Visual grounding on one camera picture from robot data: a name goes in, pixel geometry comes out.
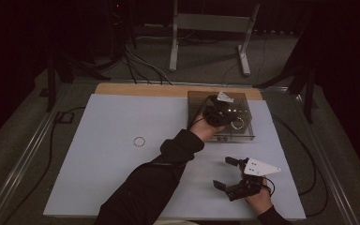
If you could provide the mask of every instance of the metal stand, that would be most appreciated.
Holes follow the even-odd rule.
[[[186,14],[178,13],[177,1],[174,0],[173,11],[173,38],[172,38],[172,51],[169,70],[176,71],[177,65],[177,29],[193,29],[193,30],[210,30],[210,31],[227,31],[227,32],[245,32],[245,40],[242,45],[238,46],[239,59],[241,60],[243,74],[250,75],[246,49],[253,25],[256,21],[257,12],[259,11],[260,4],[253,7],[250,17],[231,17],[231,16],[216,16],[216,15],[203,15],[203,14]]]
[[[108,81],[111,78],[101,76],[93,69],[83,65],[81,62],[77,61],[76,59],[72,58],[65,52],[57,50],[55,48],[50,48],[48,51],[48,109],[46,112],[50,112],[54,106],[56,101],[56,88],[55,88],[55,72],[59,75],[60,79],[64,83],[72,83],[74,80],[74,76],[71,73],[71,69],[69,64],[78,68],[86,74],[90,75],[91,77],[102,80]]]

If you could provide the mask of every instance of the table surface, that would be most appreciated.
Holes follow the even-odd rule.
[[[117,83],[101,83],[91,96],[44,215],[96,216],[99,206],[125,181],[128,174],[139,164],[157,156],[160,144],[172,138],[187,122],[185,97],[188,90],[245,93],[256,138],[246,143],[207,143],[204,150],[187,165],[182,182],[161,218],[255,218],[245,202],[229,202],[227,196],[214,189],[212,184],[213,179],[228,185],[239,182],[237,169],[225,164],[224,158],[245,158],[246,154],[282,169],[268,175],[276,184],[273,196],[276,209],[288,219],[305,218],[277,132],[259,90]],[[156,116],[159,123],[165,125],[157,124],[154,116],[146,119],[143,116],[146,114]],[[146,139],[142,149],[130,144],[133,136],[140,134]]]

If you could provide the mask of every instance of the black cable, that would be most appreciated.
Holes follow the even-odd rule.
[[[273,186],[272,191],[270,192],[270,196],[273,196],[274,192],[276,192],[276,185],[274,185],[274,182],[270,179],[268,179],[267,177],[263,177],[263,179],[266,179],[267,181],[269,181],[271,183],[271,185]]]
[[[216,38],[212,41],[204,41],[205,38],[211,38],[211,37],[204,35],[201,31],[195,31],[192,33],[192,35],[195,35],[197,37],[197,40],[193,40],[190,38],[191,36],[187,36],[184,38],[180,38],[181,40],[186,42],[186,44],[179,43],[178,45],[179,46],[188,46],[188,45],[200,45],[200,44],[216,44],[222,40],[228,39],[228,36],[229,36],[229,34],[227,34],[225,37],[222,37],[222,38]]]
[[[128,60],[129,60],[128,63],[129,63],[129,65],[130,65],[130,67],[133,68],[134,72],[135,72],[137,75],[141,76],[143,79],[145,79],[149,84],[152,84],[152,83],[150,82],[150,80],[149,80],[147,77],[145,77],[144,75],[142,75],[141,72],[137,69],[137,67],[134,66],[134,64],[132,63],[132,61],[134,61],[134,60],[131,59],[131,58],[128,58]]]
[[[48,170],[51,167],[52,164],[52,159],[53,159],[53,134],[54,134],[54,129],[58,123],[58,121],[62,120],[63,117],[68,114],[68,113],[72,113],[73,111],[77,111],[77,110],[84,110],[85,107],[77,107],[74,109],[71,109],[67,112],[62,112],[61,115],[57,114],[53,120],[53,126],[52,126],[52,130],[51,130],[51,137],[50,137],[50,145],[49,145],[49,160],[48,160],[48,164],[43,172],[43,174],[40,176],[39,180],[34,184],[34,186],[31,188],[31,190],[28,192],[28,194],[22,199],[21,202],[19,202],[13,209],[13,211],[7,216],[7,218],[4,220],[4,222],[2,223],[3,225],[7,224],[10,219],[14,216],[14,214],[20,209],[20,207],[25,203],[25,201],[28,200],[28,198],[31,196],[32,193],[34,193],[34,191],[37,189],[37,187],[39,186],[39,184],[42,182],[42,180],[45,178],[46,174],[48,173]]]
[[[128,53],[130,53],[130,55],[132,55],[132,56],[135,57],[136,59],[144,62],[144,64],[141,63],[141,62],[138,62],[138,63],[141,63],[142,65],[153,69],[153,70],[158,74],[159,77],[165,79],[166,82],[169,83],[170,85],[173,85],[173,83],[172,83],[171,81],[169,81],[169,79],[166,77],[166,75],[165,75],[165,74],[161,74],[161,71],[159,71],[156,67],[152,66],[150,63],[148,63],[147,61],[145,61],[144,59],[142,59],[142,58],[141,58],[140,56],[138,56],[137,54],[135,54],[135,53],[133,53],[133,52],[130,52],[130,50],[129,50],[128,48],[126,48],[126,51],[127,51]]]
[[[274,115],[273,113],[271,113],[273,115],[273,118],[279,122],[282,126],[284,126],[286,129],[288,129],[288,131],[291,132],[291,134],[296,138],[297,141],[300,142],[300,144],[302,145],[303,147],[303,150],[305,150],[305,152],[307,153],[309,159],[311,160],[311,164],[312,164],[312,167],[313,167],[313,172],[314,172],[314,175],[313,175],[313,182],[312,182],[312,185],[305,191],[299,193],[299,196],[302,196],[302,195],[305,195],[307,193],[309,193],[312,189],[314,189],[316,183],[317,183],[317,166],[315,164],[315,159],[314,157],[311,155],[308,147],[303,143],[303,141],[296,135],[296,133],[283,121],[281,120],[278,116]]]
[[[237,61],[234,65],[232,65],[231,67],[229,67],[229,68],[227,68],[227,70],[226,70],[226,72],[224,72],[224,74],[223,74],[223,78],[221,79],[221,86],[223,86],[223,84],[224,84],[224,79],[226,78],[226,76],[227,76],[227,73],[232,69],[232,68],[234,68],[235,66],[237,66],[239,64],[239,61]]]
[[[190,130],[191,127],[196,123],[196,122],[194,123],[195,119],[196,119],[197,116],[201,113],[201,110],[202,110],[203,107],[206,105],[206,102],[207,102],[207,100],[209,100],[210,97],[211,97],[211,96],[208,96],[208,97],[206,97],[206,98],[203,100],[203,102],[201,103],[201,105],[200,105],[200,107],[198,108],[197,112],[195,112],[194,117],[192,118],[191,121],[189,121],[187,130]]]
[[[134,83],[137,84],[136,78],[134,77],[133,71],[131,70],[131,67],[130,67],[130,63],[129,63],[128,56],[127,56],[126,53],[124,54],[124,56],[125,56],[125,58],[127,59],[127,67],[129,68],[130,76],[131,76],[131,78],[133,79]]]
[[[288,130],[291,132],[291,134],[294,136],[294,138],[295,138],[297,141],[300,142],[300,144],[302,145],[303,149],[304,149],[305,152],[307,153],[309,159],[311,160],[311,163],[312,163],[312,166],[313,166],[313,171],[314,171],[314,181],[313,181],[312,186],[311,186],[308,190],[306,190],[306,191],[304,191],[304,192],[302,192],[302,193],[299,193],[299,196],[302,196],[302,195],[304,195],[304,194],[307,194],[307,193],[309,193],[312,189],[315,188],[315,186],[316,186],[316,179],[317,179],[317,178],[316,178],[317,172],[318,172],[319,176],[320,176],[321,179],[322,179],[323,186],[324,186],[324,190],[325,190],[325,201],[324,201],[324,203],[323,203],[323,207],[322,207],[318,212],[316,212],[316,213],[306,215],[306,217],[308,217],[308,218],[310,218],[310,217],[315,217],[315,216],[319,215],[320,213],[322,213],[322,212],[325,210],[325,208],[326,208],[326,206],[327,206],[327,204],[328,204],[328,201],[329,201],[329,192],[328,192],[328,186],[327,186],[327,184],[326,184],[326,181],[325,181],[325,179],[324,179],[324,177],[323,177],[323,174],[321,173],[321,170],[318,168],[317,164],[315,163],[314,157],[312,156],[312,154],[311,154],[310,150],[308,149],[308,147],[303,143],[303,141],[297,136],[297,134],[296,134],[283,120],[281,120],[278,116],[274,115],[273,113],[271,113],[271,114],[273,115],[273,118],[274,118],[276,121],[278,121],[278,122],[279,122],[282,126],[284,126],[286,129],[288,129]]]

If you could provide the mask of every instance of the wooden edge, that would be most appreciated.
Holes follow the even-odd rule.
[[[245,93],[248,100],[263,100],[262,94],[255,88],[198,85],[151,85],[102,82],[97,86],[95,94],[186,98],[188,91]]]

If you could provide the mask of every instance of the clear plastic box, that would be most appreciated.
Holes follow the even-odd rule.
[[[252,125],[250,123],[252,117],[250,114],[248,101],[244,93],[224,93],[229,98],[233,98],[233,103],[229,102],[229,111],[236,112],[238,117],[225,126],[223,130],[216,133],[216,135],[210,140],[210,142],[221,143],[243,143],[252,141],[254,139]],[[189,125],[192,123],[195,114],[200,111],[203,113],[204,108],[201,108],[203,102],[208,96],[216,95],[218,92],[199,92],[189,91],[187,94],[188,103],[188,121]],[[206,105],[213,106],[211,100],[206,101]]]

